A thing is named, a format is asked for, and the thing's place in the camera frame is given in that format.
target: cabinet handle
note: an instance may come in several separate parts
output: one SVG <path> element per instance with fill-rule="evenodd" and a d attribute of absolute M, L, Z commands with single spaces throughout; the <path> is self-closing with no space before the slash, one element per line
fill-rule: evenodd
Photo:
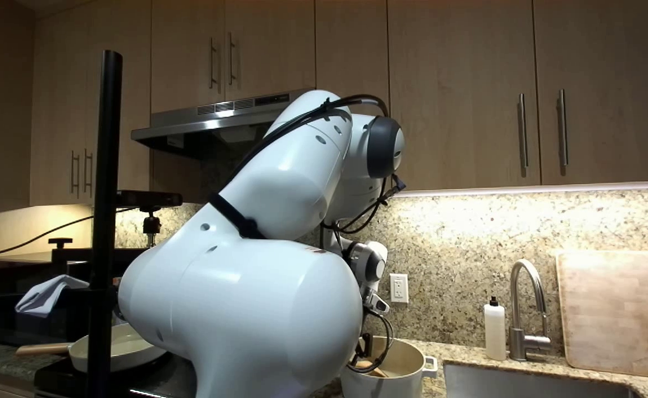
<path fill-rule="evenodd" d="M 230 33 L 230 86 L 235 86 L 235 81 L 236 81 L 236 86 L 239 86 L 239 44 L 236 44 L 236 39 L 235 39 L 235 35 Z"/>
<path fill-rule="evenodd" d="M 556 131 L 559 131 L 559 170 L 569 173 L 569 110 L 565 110 L 565 90 L 556 92 Z"/>
<path fill-rule="evenodd" d="M 209 38 L 209 88 L 217 86 L 217 92 L 220 92 L 220 61 L 219 61 L 219 47 L 214 44 L 214 38 Z"/>
<path fill-rule="evenodd" d="M 524 92 L 518 97 L 518 133 L 519 133 L 519 165 L 522 177 L 529 175 L 529 143 L 525 143 L 525 101 Z"/>
<path fill-rule="evenodd" d="M 93 152 L 83 151 L 82 165 L 83 165 L 83 173 L 82 173 L 83 175 L 82 195 L 83 196 L 91 196 L 93 195 L 93 179 L 94 179 L 94 175 L 93 175 L 93 165 L 94 165 Z"/>
<path fill-rule="evenodd" d="M 71 195 L 80 196 L 80 152 L 71 151 Z"/>

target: black pole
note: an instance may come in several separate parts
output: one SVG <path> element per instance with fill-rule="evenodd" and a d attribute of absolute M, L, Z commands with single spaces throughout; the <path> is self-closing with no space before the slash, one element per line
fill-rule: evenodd
<path fill-rule="evenodd" d="M 115 248 L 115 204 L 120 170 L 120 113 L 121 113 L 121 56 L 103 52 L 100 131 L 96 131 L 96 181 L 94 181 L 94 224 L 91 256 L 91 323 L 88 323 L 88 395 L 107 395 L 111 363 L 111 289 L 113 289 L 113 248 Z"/>

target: soap dispenser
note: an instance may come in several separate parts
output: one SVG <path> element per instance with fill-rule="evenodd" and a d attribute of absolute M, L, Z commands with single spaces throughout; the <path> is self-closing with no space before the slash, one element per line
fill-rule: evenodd
<path fill-rule="evenodd" d="M 485 309 L 485 353 L 487 359 L 502 361 L 506 359 L 506 339 L 503 339 L 503 308 L 496 297 L 482 308 Z"/>

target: cutting board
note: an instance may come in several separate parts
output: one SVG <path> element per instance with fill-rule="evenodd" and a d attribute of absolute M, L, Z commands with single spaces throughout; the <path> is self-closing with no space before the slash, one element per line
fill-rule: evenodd
<path fill-rule="evenodd" d="M 648 376 L 648 251 L 556 256 L 565 363 Z"/>

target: granite countertop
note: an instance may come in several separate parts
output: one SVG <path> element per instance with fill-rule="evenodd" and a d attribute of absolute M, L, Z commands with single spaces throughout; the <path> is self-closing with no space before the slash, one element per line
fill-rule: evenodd
<path fill-rule="evenodd" d="M 464 363 L 464 364 L 496 368 L 496 370 L 518 370 L 518 371 L 532 371 L 532 373 L 611 381 L 611 382 L 629 385 L 635 391 L 648 398 L 646 376 L 573 370 L 561 359 L 552 359 L 552 357 L 545 357 L 541 363 L 488 361 L 485 359 L 482 347 L 445 345 L 445 342 L 427 342 L 427 340 L 406 340 L 406 342 L 416 345 L 421 353 L 435 357 L 440 361 L 437 376 L 425 381 L 425 393 L 421 393 L 425 398 L 445 398 L 442 363 Z M 59 359 L 57 357 L 18 359 L 16 347 L 0 345 L 0 376 L 16 379 L 18 382 L 23 382 L 23 385 L 31 385 L 32 373 L 40 368 L 47 368 L 55 361 Z M 314 395 L 337 395 L 337 386 L 331 386 L 327 391 L 329 393 L 314 393 Z"/>
<path fill-rule="evenodd" d="M 485 359 L 482 347 L 425 342 L 425 340 L 406 340 L 406 342 L 416 345 L 421 353 L 435 357 L 440 361 L 437 376 L 425 381 L 425 398 L 445 398 L 442 363 L 464 363 L 464 364 L 478 364 L 478 368 L 518 370 L 518 371 L 532 371 L 532 373 L 622 382 L 622 385 L 629 385 L 636 393 L 648 398 L 646 376 L 573 370 L 565 364 L 563 359 L 555 359 L 555 357 L 543 357 L 541 363 L 488 361 Z"/>

